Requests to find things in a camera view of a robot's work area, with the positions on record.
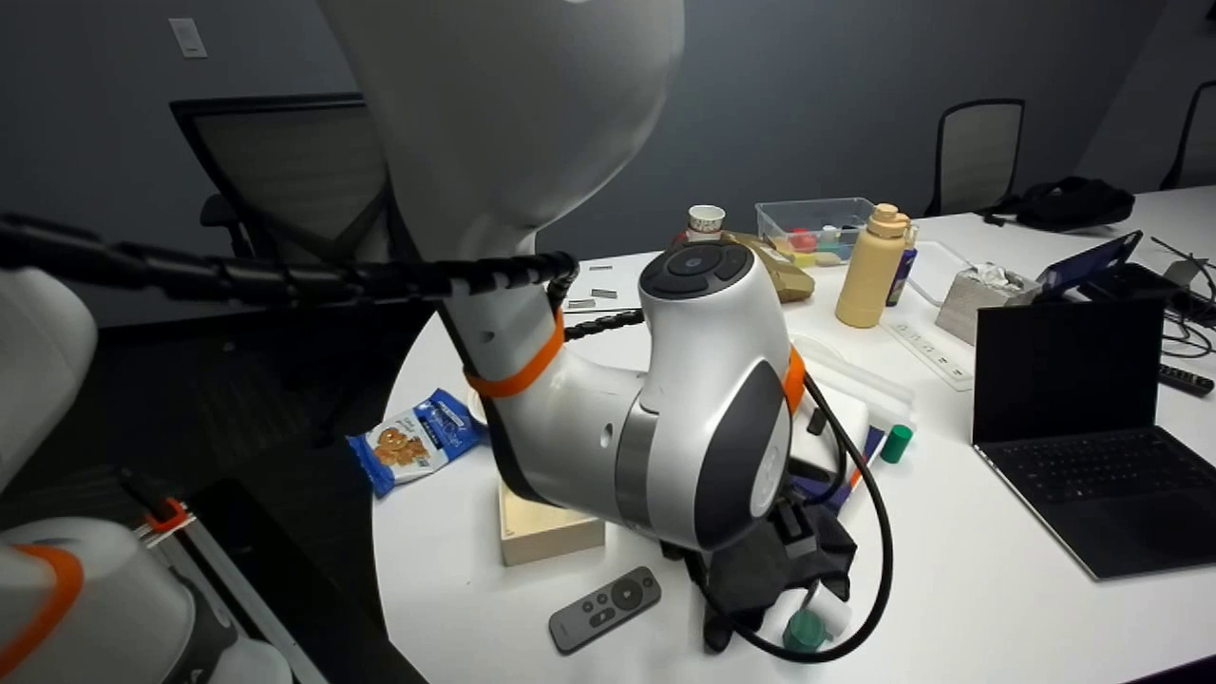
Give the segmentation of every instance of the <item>white table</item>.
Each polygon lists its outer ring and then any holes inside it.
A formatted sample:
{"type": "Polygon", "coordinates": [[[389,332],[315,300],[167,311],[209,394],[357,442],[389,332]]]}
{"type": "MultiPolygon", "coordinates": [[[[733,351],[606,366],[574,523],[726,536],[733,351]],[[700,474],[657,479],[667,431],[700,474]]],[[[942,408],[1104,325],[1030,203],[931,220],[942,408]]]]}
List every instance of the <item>white table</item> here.
{"type": "MultiPolygon", "coordinates": [[[[1138,199],[1128,229],[1176,248],[1216,256],[1216,190],[1138,199]]],[[[922,238],[942,238],[964,258],[1038,275],[1103,234],[1050,234],[986,229],[978,215],[919,220],[922,238]]],[[[1149,266],[1170,256],[1144,244],[1149,266]]],[[[615,279],[647,256],[606,258],[615,279]]],[[[833,320],[842,270],[812,270],[812,305],[786,308],[802,352],[817,351],[864,366],[916,393],[916,442],[895,467],[876,467],[895,536],[894,600],[874,637],[826,667],[799,667],[733,637],[718,657],[701,652],[701,600],[685,565],[657,542],[606,523],[605,551],[581,551],[506,569],[494,539],[494,455],[480,447],[448,471],[394,491],[371,505],[376,576],[391,641],[428,679],[1128,679],[1216,652],[1216,565],[1155,576],[1089,581],[1064,547],[1013,501],[1013,493],[970,447],[970,393],[922,362],[895,336],[909,323],[970,366],[970,347],[931,332],[936,308],[909,291],[876,332],[848,332],[833,320]],[[661,603],[606,637],[557,657],[548,615],[566,600],[647,561],[661,581],[661,603]]],[[[574,341],[605,366],[647,368],[643,325],[574,341]]],[[[1216,376],[1216,362],[1173,362],[1216,376]]],[[[460,362],[428,323],[405,356],[391,408],[418,403],[428,389],[451,389],[460,362]]],[[[1157,427],[1216,465],[1212,400],[1157,393],[1157,427]]],[[[876,528],[865,493],[842,510],[859,539],[851,603],[826,600],[829,623],[851,629],[876,585],[876,528]]],[[[799,595],[769,615],[777,634],[799,595]]]]}

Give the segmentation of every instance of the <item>remote control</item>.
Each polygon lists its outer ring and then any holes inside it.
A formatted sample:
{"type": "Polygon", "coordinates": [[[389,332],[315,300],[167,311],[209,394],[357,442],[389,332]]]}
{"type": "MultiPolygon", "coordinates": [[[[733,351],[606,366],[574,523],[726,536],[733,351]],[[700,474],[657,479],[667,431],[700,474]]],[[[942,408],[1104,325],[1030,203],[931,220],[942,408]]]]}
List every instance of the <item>remote control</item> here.
{"type": "Polygon", "coordinates": [[[1173,393],[1187,393],[1187,394],[1212,394],[1212,379],[1209,376],[1198,376],[1198,374],[1187,374],[1187,368],[1173,368],[1173,366],[1164,366],[1155,379],[1173,389],[1173,393]]]}
{"type": "Polygon", "coordinates": [[[596,593],[566,603],[548,621],[548,634],[555,637],[557,652],[574,652],[594,637],[615,629],[631,615],[657,603],[657,581],[647,565],[627,569],[619,581],[601,585],[596,593]]]}

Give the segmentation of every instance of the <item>laptop screen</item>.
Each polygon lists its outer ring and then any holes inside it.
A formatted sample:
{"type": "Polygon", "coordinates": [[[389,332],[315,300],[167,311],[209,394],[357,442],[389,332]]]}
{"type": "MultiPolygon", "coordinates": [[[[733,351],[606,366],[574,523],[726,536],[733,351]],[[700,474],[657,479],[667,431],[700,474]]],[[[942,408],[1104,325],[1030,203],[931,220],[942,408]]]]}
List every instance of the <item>laptop screen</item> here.
{"type": "Polygon", "coordinates": [[[971,442],[1150,427],[1157,352],[1157,300],[983,308],[971,442]]]}

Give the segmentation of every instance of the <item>laptop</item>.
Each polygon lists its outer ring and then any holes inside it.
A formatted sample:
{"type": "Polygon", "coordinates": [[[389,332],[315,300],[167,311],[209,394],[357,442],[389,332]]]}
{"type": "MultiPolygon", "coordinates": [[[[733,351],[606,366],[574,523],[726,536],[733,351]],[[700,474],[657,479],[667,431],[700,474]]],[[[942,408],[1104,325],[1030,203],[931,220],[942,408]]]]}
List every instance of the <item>laptop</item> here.
{"type": "Polygon", "coordinates": [[[1164,305],[983,308],[971,442],[1089,576],[1216,561],[1216,467],[1155,427],[1164,305]]]}

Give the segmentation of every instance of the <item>office chair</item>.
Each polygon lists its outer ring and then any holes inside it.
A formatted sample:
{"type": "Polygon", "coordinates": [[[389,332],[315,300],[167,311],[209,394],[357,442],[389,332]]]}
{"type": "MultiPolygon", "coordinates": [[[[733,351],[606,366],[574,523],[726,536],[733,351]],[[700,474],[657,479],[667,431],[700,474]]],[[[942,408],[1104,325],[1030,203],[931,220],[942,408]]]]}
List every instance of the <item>office chair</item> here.
{"type": "Polygon", "coordinates": [[[1199,82],[1190,99],[1164,190],[1209,184],[1216,184],[1216,78],[1199,82]]]}
{"type": "MultiPolygon", "coordinates": [[[[410,258],[362,94],[186,99],[169,102],[169,113],[219,190],[202,206],[202,223],[225,223],[232,256],[321,266],[410,258]]],[[[382,308],[347,315],[362,351],[332,351],[287,368],[287,385],[310,374],[347,376],[315,418],[318,442],[338,436],[347,403],[394,376],[405,347],[382,308]]]]}
{"type": "Polygon", "coordinates": [[[1023,99],[971,99],[938,125],[936,214],[983,214],[1008,203],[1017,173],[1023,99]]]}

